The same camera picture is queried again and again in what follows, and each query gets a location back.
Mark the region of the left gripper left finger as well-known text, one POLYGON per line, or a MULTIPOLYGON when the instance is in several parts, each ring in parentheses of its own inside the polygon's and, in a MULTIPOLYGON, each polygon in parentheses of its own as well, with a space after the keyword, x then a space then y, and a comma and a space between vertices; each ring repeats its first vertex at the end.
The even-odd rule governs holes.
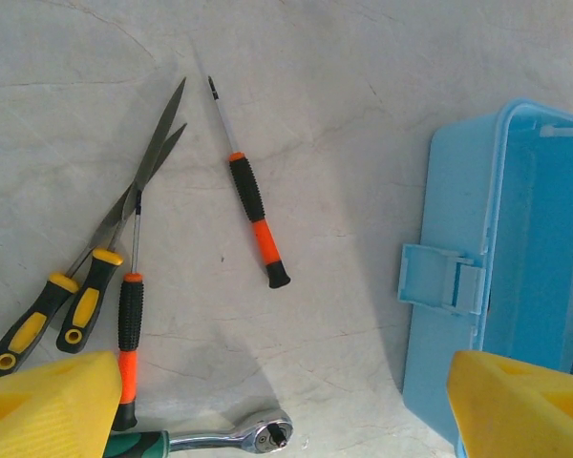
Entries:
POLYGON ((120 397, 110 351, 1 377, 0 457, 100 457, 120 397))

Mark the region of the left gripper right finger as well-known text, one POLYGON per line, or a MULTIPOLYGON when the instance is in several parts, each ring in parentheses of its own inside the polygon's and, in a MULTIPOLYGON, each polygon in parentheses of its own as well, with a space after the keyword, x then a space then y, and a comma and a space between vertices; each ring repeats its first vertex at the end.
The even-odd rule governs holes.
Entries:
POLYGON ((573 375, 458 351, 447 391, 468 457, 573 457, 573 375))

